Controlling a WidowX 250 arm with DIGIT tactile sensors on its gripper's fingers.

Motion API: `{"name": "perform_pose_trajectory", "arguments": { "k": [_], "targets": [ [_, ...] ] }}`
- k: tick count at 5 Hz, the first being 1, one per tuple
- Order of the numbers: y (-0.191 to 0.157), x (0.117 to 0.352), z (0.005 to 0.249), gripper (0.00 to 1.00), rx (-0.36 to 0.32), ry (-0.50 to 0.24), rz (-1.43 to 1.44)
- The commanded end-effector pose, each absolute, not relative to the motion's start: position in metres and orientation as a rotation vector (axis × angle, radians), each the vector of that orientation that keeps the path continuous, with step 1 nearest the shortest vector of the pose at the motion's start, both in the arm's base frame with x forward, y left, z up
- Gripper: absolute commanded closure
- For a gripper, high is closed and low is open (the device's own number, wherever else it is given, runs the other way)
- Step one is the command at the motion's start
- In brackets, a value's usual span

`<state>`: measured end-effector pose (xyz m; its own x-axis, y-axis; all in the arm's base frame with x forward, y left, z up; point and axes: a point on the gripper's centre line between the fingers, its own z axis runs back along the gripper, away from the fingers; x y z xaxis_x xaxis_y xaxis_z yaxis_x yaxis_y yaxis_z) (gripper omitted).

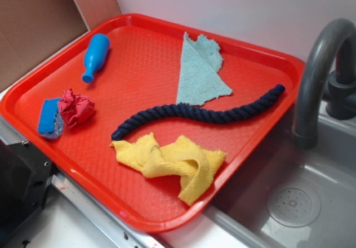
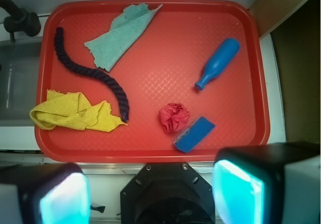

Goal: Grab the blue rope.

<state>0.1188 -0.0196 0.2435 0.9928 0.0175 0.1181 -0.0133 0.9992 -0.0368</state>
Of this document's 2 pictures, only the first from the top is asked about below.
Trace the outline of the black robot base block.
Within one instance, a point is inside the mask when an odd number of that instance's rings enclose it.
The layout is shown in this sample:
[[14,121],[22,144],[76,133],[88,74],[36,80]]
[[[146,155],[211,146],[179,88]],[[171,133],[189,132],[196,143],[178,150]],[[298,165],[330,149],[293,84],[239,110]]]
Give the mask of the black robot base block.
[[35,145],[1,142],[2,242],[43,210],[52,172],[52,161]]

